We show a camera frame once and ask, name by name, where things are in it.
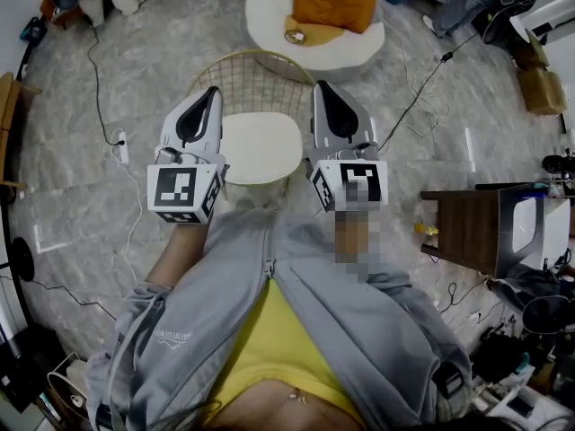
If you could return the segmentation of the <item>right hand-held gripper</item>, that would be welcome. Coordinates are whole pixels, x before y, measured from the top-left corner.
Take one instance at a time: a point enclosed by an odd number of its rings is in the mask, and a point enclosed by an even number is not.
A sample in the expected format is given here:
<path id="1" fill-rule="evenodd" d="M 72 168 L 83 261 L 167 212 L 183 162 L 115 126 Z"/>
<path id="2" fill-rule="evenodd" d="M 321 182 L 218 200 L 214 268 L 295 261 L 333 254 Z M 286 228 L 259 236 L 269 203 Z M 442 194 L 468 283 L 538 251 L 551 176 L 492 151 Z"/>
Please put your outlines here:
<path id="1" fill-rule="evenodd" d="M 338 85 L 319 80 L 312 112 L 314 146 L 323 149 L 310 150 L 305 164 L 322 211 L 379 211 L 388 204 L 387 162 L 377 145 L 364 144 L 376 140 L 367 109 Z"/>

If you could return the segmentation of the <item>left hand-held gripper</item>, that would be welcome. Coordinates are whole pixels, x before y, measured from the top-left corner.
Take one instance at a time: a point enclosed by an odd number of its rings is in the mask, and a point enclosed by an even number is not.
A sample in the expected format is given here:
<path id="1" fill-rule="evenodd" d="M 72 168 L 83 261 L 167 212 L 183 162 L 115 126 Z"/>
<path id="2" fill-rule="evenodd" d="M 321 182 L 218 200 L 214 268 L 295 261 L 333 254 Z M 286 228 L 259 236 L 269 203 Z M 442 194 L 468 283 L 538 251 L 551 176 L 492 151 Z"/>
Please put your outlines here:
<path id="1" fill-rule="evenodd" d="M 147 209 L 172 224 L 208 224 L 225 186 L 223 95 L 216 86 L 195 92 L 165 118 L 155 162 L 147 167 Z M 185 151 L 174 147 L 199 147 Z"/>

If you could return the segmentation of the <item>white cushion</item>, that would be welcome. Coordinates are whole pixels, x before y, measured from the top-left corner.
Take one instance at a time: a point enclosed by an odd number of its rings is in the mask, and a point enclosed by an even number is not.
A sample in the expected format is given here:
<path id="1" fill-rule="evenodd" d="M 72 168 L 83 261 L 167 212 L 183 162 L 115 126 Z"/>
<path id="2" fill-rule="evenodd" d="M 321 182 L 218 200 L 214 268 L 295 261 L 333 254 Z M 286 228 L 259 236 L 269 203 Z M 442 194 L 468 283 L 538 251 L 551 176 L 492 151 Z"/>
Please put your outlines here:
<path id="1" fill-rule="evenodd" d="M 223 118 L 220 153 L 226 158 L 226 181 L 241 186 L 283 180 L 300 165 L 302 134 L 280 112 L 245 112 Z"/>

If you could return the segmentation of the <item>gold wire chair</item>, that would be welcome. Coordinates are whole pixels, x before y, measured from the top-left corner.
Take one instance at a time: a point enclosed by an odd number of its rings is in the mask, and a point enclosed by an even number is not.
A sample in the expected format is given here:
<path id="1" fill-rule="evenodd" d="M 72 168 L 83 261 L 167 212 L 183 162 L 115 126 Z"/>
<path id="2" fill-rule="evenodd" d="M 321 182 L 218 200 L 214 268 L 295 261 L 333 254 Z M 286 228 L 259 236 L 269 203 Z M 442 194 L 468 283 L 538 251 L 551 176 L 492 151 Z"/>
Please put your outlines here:
<path id="1" fill-rule="evenodd" d="M 292 175 L 303 165 L 305 139 L 311 132 L 305 128 L 309 118 L 313 77 L 292 59 L 261 49 L 246 49 L 221 57 L 203 69 L 190 84 L 187 94 L 216 86 L 223 95 L 223 118 L 245 112 L 280 112 L 299 126 L 303 140 L 300 165 L 287 178 L 263 185 L 241 186 L 279 188 L 282 196 L 289 190 Z"/>

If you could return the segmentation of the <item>person's left forearm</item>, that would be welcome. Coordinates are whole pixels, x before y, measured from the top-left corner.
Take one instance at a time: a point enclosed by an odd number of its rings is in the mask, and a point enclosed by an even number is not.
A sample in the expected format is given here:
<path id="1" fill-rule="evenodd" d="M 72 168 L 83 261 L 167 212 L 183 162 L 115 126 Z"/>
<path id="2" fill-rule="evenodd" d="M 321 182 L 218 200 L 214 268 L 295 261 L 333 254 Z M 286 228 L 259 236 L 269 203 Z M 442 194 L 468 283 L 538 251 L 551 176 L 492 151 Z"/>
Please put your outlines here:
<path id="1" fill-rule="evenodd" d="M 209 224 L 177 224 L 146 282 L 174 288 L 202 256 Z"/>

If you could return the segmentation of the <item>white round sofa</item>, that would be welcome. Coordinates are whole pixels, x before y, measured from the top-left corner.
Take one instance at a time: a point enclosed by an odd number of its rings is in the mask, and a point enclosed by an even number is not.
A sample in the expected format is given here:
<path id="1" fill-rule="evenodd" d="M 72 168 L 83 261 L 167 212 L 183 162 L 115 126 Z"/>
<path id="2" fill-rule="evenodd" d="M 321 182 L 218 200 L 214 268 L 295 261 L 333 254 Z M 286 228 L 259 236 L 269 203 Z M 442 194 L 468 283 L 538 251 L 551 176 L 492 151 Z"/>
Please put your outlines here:
<path id="1" fill-rule="evenodd" d="M 304 47 L 285 38 L 285 21 L 292 14 L 294 0 L 245 0 L 248 44 L 292 59 L 315 80 L 348 81 L 368 70 L 385 42 L 383 16 L 361 34 L 344 31 L 323 45 Z"/>

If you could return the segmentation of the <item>person's white trousers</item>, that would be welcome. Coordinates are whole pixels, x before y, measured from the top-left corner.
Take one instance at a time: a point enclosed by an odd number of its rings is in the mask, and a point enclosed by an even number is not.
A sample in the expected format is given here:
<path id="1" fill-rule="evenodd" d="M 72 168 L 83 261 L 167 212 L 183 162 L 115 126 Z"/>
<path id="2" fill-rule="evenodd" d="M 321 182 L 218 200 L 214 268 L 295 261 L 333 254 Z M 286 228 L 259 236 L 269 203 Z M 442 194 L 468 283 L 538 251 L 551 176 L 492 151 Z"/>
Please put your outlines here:
<path id="1" fill-rule="evenodd" d="M 234 204 L 234 211 L 249 212 L 249 211 L 279 211 L 282 209 L 275 199 L 267 198 L 264 200 L 243 197 L 236 200 Z"/>

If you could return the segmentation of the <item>orange throw pillow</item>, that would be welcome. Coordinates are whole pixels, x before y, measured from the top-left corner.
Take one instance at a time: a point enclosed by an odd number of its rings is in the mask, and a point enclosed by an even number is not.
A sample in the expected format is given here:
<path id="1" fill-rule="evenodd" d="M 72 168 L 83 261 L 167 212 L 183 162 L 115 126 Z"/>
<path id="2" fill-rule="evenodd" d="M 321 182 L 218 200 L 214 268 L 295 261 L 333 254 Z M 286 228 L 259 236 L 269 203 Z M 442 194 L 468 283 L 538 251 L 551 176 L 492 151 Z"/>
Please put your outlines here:
<path id="1" fill-rule="evenodd" d="M 300 23 L 337 27 L 361 34 L 367 30 L 376 0 L 293 0 L 293 18 Z"/>

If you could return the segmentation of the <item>dark wooden side table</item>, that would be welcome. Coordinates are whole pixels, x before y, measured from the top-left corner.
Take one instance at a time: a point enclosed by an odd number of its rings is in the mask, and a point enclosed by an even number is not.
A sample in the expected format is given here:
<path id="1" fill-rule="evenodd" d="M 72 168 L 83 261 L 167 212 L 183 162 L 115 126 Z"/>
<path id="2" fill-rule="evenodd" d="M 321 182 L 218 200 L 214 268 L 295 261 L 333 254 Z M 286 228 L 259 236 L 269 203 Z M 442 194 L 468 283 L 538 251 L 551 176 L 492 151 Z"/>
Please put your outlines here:
<path id="1" fill-rule="evenodd" d="M 512 250 L 513 210 L 525 198 L 546 197 L 532 183 L 478 184 L 474 190 L 422 191 L 438 204 L 438 244 L 424 254 L 502 278 L 523 258 Z"/>

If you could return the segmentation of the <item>person's grey zip jacket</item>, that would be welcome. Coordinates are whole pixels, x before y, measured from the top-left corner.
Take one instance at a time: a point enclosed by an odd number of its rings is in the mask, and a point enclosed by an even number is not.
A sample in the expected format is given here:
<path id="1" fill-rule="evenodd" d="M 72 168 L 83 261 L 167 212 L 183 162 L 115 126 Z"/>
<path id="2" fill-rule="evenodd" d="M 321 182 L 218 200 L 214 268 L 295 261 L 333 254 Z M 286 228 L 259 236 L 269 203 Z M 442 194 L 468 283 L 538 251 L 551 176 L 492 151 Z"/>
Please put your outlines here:
<path id="1" fill-rule="evenodd" d="M 89 359 L 92 426 L 210 431 L 210 392 L 270 279 L 363 418 L 363 431 L 457 424 L 472 393 L 464 347 L 429 296 L 379 254 L 377 283 L 345 278 L 334 258 L 334 224 L 256 210 L 209 224 L 201 260 L 174 288 L 136 286 L 114 336 Z M 448 399 L 432 380 L 446 361 L 464 379 Z"/>

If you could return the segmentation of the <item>brown cardboard box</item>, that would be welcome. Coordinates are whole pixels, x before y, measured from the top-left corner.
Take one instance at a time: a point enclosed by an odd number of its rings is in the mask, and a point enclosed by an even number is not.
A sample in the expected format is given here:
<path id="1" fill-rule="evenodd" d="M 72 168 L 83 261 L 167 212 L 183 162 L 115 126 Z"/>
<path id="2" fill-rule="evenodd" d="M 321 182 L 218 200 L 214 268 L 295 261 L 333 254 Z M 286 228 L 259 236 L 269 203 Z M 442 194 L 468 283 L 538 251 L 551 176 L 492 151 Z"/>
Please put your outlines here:
<path id="1" fill-rule="evenodd" d="M 522 70 L 547 68 L 550 63 L 540 41 L 531 30 L 527 30 L 526 35 L 528 42 L 517 44 L 511 51 L 517 67 Z"/>
<path id="2" fill-rule="evenodd" d="M 526 110 L 537 116 L 558 116 L 567 110 L 559 76 L 537 66 L 517 72 Z"/>

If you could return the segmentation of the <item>white rounded tray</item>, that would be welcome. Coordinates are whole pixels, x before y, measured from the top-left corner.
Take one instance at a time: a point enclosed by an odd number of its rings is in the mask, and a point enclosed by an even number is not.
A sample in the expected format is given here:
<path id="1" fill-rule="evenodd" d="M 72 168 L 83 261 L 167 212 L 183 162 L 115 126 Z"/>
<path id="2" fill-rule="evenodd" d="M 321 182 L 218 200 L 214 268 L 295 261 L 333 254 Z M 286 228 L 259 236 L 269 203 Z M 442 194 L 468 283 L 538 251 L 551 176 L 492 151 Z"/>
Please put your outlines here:
<path id="1" fill-rule="evenodd" d="M 513 210 L 512 250 L 521 258 L 539 251 L 544 241 L 544 200 L 525 198 Z"/>

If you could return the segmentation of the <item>black round floor base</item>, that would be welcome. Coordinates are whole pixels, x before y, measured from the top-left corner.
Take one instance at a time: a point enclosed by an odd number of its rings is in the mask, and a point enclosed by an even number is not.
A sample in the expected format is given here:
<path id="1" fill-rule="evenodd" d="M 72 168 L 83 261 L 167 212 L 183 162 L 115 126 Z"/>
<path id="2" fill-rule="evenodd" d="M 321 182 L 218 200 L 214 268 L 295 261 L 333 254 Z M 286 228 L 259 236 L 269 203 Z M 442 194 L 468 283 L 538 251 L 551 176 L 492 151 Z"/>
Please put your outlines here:
<path id="1" fill-rule="evenodd" d="M 22 237 L 14 238 L 11 252 L 11 263 L 19 279 L 32 282 L 35 278 L 35 266 L 28 243 Z"/>

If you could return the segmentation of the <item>black clip device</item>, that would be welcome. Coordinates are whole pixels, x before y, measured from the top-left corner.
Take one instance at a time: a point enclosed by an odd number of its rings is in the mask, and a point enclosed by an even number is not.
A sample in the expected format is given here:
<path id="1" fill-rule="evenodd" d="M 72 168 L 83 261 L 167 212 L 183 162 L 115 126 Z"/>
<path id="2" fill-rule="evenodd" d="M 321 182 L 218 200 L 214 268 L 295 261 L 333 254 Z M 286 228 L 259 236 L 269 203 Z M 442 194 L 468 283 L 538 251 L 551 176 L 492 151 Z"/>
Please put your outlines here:
<path id="1" fill-rule="evenodd" d="M 451 362 L 443 362 L 432 375 L 438 391 L 446 398 L 452 397 L 464 385 L 464 379 L 459 369 Z"/>

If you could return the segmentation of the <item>black box cabinet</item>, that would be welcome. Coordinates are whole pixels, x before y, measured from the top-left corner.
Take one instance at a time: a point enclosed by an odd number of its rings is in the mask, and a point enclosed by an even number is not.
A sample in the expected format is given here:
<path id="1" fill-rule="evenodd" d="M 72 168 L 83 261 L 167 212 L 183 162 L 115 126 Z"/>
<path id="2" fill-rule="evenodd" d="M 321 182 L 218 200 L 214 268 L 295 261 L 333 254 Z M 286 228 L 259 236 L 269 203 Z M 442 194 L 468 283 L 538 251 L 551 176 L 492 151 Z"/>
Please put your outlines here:
<path id="1" fill-rule="evenodd" d="M 54 330 L 34 324 L 0 345 L 0 392 L 18 412 L 48 385 L 47 374 L 63 357 Z"/>

